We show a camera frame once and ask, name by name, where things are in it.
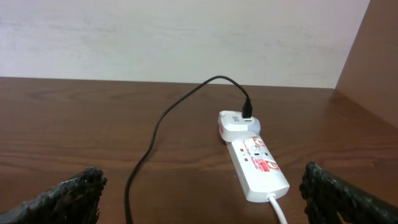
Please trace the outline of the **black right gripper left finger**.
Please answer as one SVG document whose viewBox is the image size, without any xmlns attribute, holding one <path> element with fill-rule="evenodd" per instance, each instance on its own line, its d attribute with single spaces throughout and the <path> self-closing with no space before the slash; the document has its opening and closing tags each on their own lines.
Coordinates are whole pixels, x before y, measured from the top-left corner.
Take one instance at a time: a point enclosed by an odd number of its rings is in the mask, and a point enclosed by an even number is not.
<svg viewBox="0 0 398 224">
<path fill-rule="evenodd" d="M 107 178 L 90 167 L 1 214 L 2 224 L 96 224 Z"/>
</svg>

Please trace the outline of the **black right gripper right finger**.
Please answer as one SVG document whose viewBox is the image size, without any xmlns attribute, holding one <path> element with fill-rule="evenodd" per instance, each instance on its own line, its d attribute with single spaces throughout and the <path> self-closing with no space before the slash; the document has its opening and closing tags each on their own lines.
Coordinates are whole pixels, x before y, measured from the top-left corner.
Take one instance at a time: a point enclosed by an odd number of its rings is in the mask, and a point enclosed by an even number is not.
<svg viewBox="0 0 398 224">
<path fill-rule="evenodd" d="M 397 207 L 309 162 L 299 185 L 310 224 L 397 224 Z"/>
</svg>

